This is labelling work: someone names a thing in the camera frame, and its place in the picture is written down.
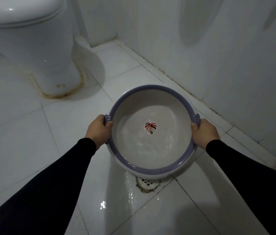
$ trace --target drain cover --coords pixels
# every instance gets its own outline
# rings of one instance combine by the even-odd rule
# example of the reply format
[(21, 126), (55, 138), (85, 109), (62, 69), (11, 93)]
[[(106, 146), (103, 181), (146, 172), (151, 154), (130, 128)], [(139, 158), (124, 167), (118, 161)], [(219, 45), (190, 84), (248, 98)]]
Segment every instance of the drain cover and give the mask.
[(144, 193), (154, 191), (160, 185), (160, 180), (140, 179), (138, 177), (136, 177), (136, 182), (137, 187)]

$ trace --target toilet seat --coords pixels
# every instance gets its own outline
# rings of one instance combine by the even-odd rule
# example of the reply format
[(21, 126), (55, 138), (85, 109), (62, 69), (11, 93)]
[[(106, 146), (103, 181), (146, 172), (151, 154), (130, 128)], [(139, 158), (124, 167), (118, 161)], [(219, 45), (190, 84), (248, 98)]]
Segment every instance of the toilet seat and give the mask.
[(0, 0), (0, 28), (43, 22), (65, 7), (65, 0)]

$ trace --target floor drain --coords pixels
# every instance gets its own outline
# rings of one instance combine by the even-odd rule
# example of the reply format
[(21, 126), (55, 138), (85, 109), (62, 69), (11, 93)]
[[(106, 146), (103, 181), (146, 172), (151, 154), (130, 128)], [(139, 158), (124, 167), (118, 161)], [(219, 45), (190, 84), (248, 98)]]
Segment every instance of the floor drain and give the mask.
[(148, 132), (148, 134), (153, 134), (156, 131), (156, 122), (146, 122), (145, 130)]
[(159, 185), (160, 180), (148, 180), (148, 179), (140, 179), (136, 177), (137, 187), (141, 190), (141, 192), (149, 193), (154, 191)]

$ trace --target toilet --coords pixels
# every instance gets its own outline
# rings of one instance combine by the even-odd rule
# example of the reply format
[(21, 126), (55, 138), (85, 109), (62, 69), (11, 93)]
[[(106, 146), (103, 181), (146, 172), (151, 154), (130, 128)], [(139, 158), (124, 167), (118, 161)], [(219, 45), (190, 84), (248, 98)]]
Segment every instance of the toilet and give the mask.
[(29, 70), (42, 94), (59, 97), (82, 84), (72, 48), (66, 0), (0, 0), (0, 52)]

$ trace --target toilet lid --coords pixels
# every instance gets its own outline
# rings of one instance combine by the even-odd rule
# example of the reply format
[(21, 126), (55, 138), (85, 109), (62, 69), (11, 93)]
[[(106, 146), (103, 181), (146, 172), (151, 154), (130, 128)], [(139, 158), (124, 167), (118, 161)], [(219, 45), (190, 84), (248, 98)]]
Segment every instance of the toilet lid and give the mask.
[(48, 17), (61, 10), (64, 0), (0, 0), (0, 25)]

